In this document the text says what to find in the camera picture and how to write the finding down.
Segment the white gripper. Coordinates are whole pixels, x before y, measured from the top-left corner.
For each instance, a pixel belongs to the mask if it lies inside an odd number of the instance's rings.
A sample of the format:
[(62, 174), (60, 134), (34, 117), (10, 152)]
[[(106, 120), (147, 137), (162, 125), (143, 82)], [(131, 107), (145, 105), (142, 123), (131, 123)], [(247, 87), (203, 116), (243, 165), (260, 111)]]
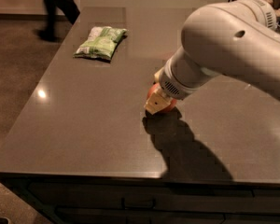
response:
[(153, 91), (148, 96), (144, 109), (154, 115), (169, 107), (172, 98), (183, 100), (217, 76), (218, 72), (198, 65), (180, 47), (161, 70), (159, 83), (163, 92)]

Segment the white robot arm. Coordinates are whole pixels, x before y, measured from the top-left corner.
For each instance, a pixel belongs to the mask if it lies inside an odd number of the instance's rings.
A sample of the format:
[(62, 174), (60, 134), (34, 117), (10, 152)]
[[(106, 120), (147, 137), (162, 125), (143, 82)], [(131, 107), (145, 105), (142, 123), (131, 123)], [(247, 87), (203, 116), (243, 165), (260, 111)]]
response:
[(204, 83), (225, 75), (280, 101), (280, 35), (264, 0), (237, 0), (200, 7), (186, 19), (181, 47), (155, 74), (145, 110), (169, 110)]

